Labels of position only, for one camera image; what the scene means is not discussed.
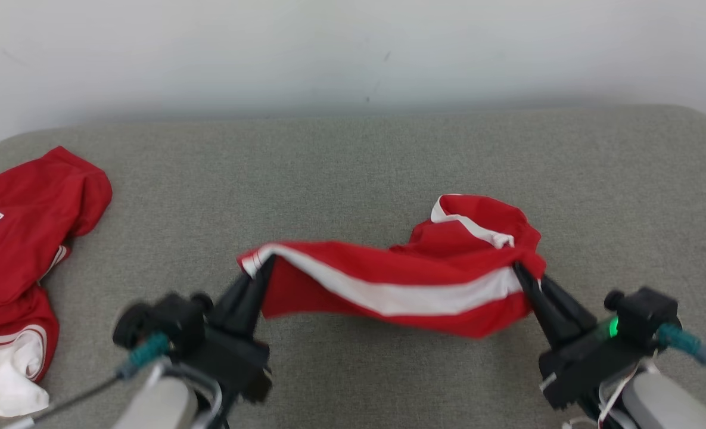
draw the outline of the white wall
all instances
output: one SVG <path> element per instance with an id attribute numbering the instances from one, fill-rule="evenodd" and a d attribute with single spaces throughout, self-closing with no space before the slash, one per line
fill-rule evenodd
<path id="1" fill-rule="evenodd" d="M 706 112 L 706 0 L 0 0 L 0 139 L 617 102 Z"/>

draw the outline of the red and white cloth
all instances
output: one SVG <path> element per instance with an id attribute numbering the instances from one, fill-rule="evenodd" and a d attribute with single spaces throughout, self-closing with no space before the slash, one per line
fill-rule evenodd
<path id="1" fill-rule="evenodd" d="M 239 257 L 246 273 L 279 256 L 263 315 L 363 315 L 465 337 L 484 337 L 530 307 L 511 265 L 536 278 L 540 234 L 520 209 L 493 198 L 443 195 L 405 245 L 388 250 L 336 241 L 265 244 Z"/>
<path id="2" fill-rule="evenodd" d="M 0 174 L 0 415 L 48 406 L 36 383 L 59 326 L 39 280 L 91 231 L 112 199 L 107 175 L 57 147 Z"/>

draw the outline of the white cloth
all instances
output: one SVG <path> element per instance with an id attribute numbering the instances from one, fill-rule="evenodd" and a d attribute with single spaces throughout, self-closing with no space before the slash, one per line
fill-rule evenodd
<path id="1" fill-rule="evenodd" d="M 31 380 L 42 361 L 42 337 L 33 331 L 0 346 L 0 416 L 26 415 L 48 407 L 48 393 Z"/>

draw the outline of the gray fabric surface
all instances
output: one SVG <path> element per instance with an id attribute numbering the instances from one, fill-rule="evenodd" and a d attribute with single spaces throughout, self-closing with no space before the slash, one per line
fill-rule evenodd
<path id="1" fill-rule="evenodd" d="M 56 401 L 121 361 L 111 331 L 129 301 L 218 293 L 235 256 L 265 241 L 407 241 L 449 192 L 523 209 L 549 274 L 598 315 L 612 288 L 649 284 L 706 338 L 706 116 L 687 108 L 46 130 L 0 143 L 0 172 L 57 145 L 103 168 L 115 193 L 45 280 L 62 328 L 44 382 Z M 554 428 L 578 414 L 540 394 L 532 317 L 483 340 L 330 315 L 265 322 L 258 337 L 275 388 L 239 406 L 234 429 Z M 677 353 L 660 367 L 706 403 L 706 369 Z M 114 388 L 44 427 L 108 427 L 130 394 Z"/>

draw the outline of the green light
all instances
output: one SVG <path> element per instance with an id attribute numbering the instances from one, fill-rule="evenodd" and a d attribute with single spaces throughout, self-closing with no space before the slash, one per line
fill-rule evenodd
<path id="1" fill-rule="evenodd" d="M 609 338 L 617 335 L 617 318 L 612 319 L 609 323 Z"/>

